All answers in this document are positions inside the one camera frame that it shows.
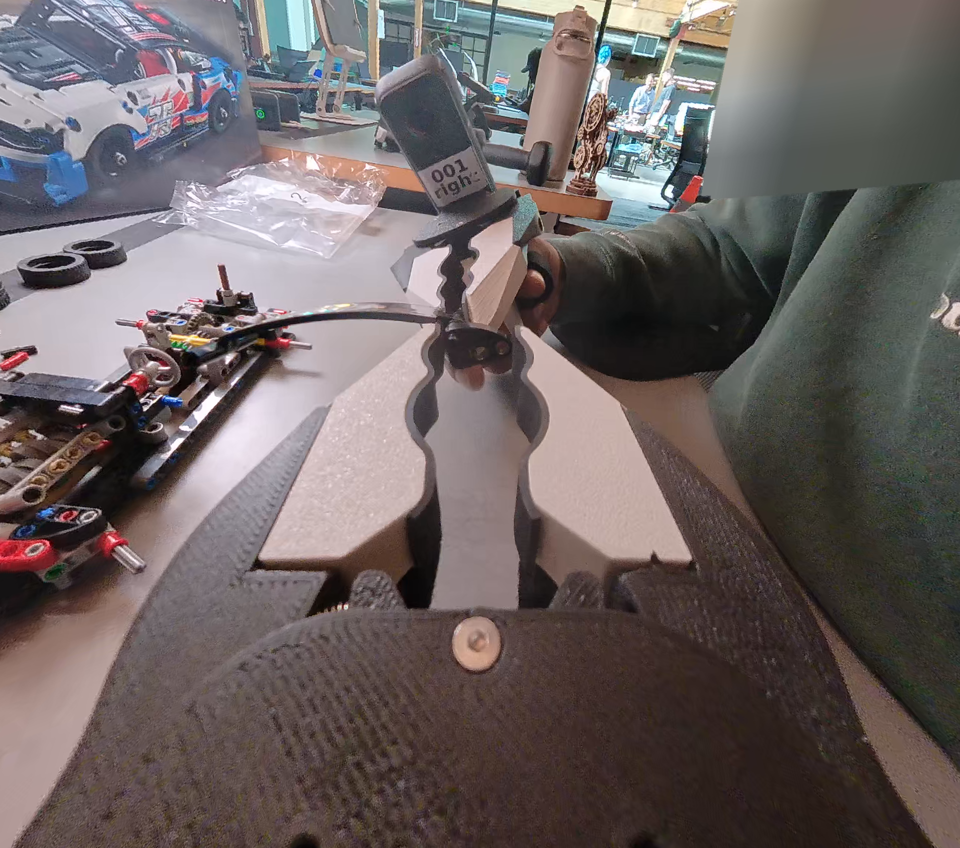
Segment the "person's green sweatshirt torso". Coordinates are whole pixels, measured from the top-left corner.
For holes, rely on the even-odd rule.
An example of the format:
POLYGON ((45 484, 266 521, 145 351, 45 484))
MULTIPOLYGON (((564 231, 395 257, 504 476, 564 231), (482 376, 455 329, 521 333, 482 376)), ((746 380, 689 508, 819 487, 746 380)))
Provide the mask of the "person's green sweatshirt torso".
POLYGON ((758 338, 713 408, 735 476, 873 674, 958 764, 958 182, 699 209, 758 338))

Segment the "black box with green light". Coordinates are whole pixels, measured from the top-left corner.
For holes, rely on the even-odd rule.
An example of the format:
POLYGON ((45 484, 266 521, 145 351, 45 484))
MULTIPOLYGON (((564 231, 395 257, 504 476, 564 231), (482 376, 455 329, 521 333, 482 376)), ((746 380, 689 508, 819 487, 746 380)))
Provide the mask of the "black box with green light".
POLYGON ((299 98, 290 91, 253 88, 250 99, 259 130, 280 132, 286 126, 301 124, 299 98))

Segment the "black curved lego panel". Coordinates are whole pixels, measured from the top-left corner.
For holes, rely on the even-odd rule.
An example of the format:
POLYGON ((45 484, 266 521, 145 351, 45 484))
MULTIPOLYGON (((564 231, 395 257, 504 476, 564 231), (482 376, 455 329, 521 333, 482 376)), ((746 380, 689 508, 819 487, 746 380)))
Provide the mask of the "black curved lego panel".
POLYGON ((270 334, 301 325, 346 321, 397 322, 439 327, 441 350, 455 370, 506 363, 514 342, 504 331, 469 322, 461 313, 447 313, 437 306, 411 302, 339 302, 315 311, 287 313, 253 325, 241 326, 192 351, 194 363, 211 362, 222 355, 267 340, 270 334))

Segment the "person's right forearm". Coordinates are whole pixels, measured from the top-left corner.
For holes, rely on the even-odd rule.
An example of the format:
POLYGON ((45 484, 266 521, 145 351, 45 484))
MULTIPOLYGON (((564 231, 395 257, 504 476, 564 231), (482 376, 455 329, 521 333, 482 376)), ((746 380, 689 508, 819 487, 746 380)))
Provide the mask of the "person's right forearm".
POLYGON ((635 377, 730 365, 785 307, 854 189, 728 198, 632 230, 546 236, 566 269, 550 329, 635 377))

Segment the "grey wood-edged table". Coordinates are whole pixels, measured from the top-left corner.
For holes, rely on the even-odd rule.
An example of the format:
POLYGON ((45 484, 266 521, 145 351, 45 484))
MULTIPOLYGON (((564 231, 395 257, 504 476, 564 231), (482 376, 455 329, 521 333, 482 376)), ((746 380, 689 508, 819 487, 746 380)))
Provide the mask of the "grey wood-edged table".
MULTIPOLYGON (((402 153, 379 150, 374 144, 374 126, 352 127, 333 134, 306 136, 289 129, 282 132, 259 131, 258 138, 265 161, 279 161, 300 156, 313 156, 335 178, 352 179, 365 166, 375 166, 386 177, 386 189, 379 206, 383 209, 432 215, 429 203, 416 172, 402 153)), ((566 182, 548 182, 537 186, 525 174, 509 167, 492 166, 491 176, 500 189, 516 189, 530 194, 539 210, 562 217, 606 220, 614 199, 603 189, 593 197, 567 191, 566 182)))

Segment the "beige water bottle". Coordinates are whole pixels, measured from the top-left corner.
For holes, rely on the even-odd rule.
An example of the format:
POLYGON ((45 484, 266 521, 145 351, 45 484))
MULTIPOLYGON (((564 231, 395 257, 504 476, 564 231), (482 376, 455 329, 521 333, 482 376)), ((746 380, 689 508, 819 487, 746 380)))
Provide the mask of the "beige water bottle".
POLYGON ((550 146, 547 184, 563 182, 569 171, 594 75, 596 27, 596 19, 576 5, 555 16, 553 35, 541 50, 522 147, 550 146))

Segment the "brown wooden gear model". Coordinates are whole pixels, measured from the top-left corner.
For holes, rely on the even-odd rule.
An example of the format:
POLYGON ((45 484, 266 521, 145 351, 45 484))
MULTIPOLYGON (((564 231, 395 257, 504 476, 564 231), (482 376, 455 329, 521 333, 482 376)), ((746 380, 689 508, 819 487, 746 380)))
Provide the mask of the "brown wooden gear model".
POLYGON ((586 103, 573 154, 574 174, 565 188, 567 194, 596 195, 596 176, 607 160, 609 123, 616 116, 617 108, 609 103, 608 96, 602 91, 595 93, 586 103))

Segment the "lego car chassis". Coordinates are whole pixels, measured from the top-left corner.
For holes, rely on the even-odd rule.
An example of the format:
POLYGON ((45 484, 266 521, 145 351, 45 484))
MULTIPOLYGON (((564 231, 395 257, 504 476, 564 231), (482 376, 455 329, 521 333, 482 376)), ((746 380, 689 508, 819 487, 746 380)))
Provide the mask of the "lego car chassis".
POLYGON ((141 340, 102 379, 2 373, 2 620, 97 562, 146 565, 118 532, 119 512, 155 489, 267 365, 310 351, 290 327, 199 365, 192 352, 235 329, 291 312, 258 306, 219 266, 213 299, 188 298, 118 325, 141 340))

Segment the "person's right hand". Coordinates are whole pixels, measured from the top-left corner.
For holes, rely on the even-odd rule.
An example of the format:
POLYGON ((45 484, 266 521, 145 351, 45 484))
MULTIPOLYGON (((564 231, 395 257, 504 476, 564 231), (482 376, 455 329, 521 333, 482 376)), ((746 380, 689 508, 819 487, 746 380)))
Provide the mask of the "person's right hand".
MULTIPOLYGON (((520 302, 520 322, 539 337, 558 314, 566 278, 567 269, 557 247, 544 235, 533 238, 527 245, 527 269, 515 301, 520 302)), ((510 374, 512 356, 508 354, 487 365, 464 369, 446 364, 446 371, 459 385, 477 391, 483 388, 488 376, 510 374)))

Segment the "black dumbbell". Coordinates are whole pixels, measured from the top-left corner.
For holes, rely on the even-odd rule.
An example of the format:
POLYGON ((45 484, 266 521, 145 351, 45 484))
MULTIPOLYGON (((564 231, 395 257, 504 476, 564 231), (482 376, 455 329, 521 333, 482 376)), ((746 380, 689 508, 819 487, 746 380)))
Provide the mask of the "black dumbbell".
POLYGON ((550 142, 537 141, 527 150, 486 140, 481 147, 490 165, 525 175, 529 185, 542 187, 548 181, 553 157, 550 142))

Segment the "lego set box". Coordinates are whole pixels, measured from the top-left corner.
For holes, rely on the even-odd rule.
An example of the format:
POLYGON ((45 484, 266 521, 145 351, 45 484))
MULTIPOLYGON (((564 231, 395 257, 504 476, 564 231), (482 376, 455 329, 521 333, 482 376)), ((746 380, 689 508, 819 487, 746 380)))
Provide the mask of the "lego set box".
POLYGON ((2 234, 165 208, 260 143, 234 0, 1 0, 2 234))

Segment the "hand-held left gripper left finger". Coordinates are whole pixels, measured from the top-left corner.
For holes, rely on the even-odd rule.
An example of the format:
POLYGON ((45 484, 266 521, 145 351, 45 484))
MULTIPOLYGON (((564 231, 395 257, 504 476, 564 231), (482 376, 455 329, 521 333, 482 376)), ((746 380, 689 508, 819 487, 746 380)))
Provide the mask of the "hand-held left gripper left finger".
POLYGON ((265 568, 375 570, 433 586, 441 548, 436 463, 437 327, 426 326, 332 402, 259 552, 265 568))

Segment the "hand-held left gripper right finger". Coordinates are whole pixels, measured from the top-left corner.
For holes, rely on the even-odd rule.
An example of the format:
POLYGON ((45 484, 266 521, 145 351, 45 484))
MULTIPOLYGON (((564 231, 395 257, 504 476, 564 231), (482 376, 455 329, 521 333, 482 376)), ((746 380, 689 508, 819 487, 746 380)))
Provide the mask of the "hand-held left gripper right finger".
POLYGON ((693 555, 631 423, 613 395, 528 328, 514 332, 520 464, 514 533, 524 575, 601 582, 693 555))

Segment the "black mesh office chair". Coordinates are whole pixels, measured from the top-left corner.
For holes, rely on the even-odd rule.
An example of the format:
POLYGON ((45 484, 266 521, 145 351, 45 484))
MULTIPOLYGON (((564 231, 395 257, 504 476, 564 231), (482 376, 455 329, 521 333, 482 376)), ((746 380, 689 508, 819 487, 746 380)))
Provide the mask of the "black mesh office chair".
POLYGON ((693 178, 704 174, 714 114, 714 105, 683 102, 678 108, 674 121, 678 154, 660 191, 660 198, 669 210, 679 206, 693 178))

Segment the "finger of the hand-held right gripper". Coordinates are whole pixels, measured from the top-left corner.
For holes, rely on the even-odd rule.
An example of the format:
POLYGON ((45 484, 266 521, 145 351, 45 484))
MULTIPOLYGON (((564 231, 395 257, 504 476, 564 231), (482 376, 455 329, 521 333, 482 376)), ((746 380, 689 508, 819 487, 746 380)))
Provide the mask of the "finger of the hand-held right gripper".
POLYGON ((511 311, 527 272, 526 249, 512 242, 477 240, 463 297, 463 318, 474 325, 500 329, 511 311))
POLYGON ((412 246, 391 267, 404 290, 390 304, 390 317, 459 317, 460 257, 450 246, 412 246))

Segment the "clear plastic bag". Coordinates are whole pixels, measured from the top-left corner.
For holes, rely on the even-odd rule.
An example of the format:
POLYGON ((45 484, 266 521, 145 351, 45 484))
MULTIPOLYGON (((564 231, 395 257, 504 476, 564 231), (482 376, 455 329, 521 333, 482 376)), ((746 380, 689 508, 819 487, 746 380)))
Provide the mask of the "clear plastic bag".
POLYGON ((386 173, 302 155, 229 173, 219 185, 177 181, 157 222, 221 241, 328 260, 375 212, 386 173))

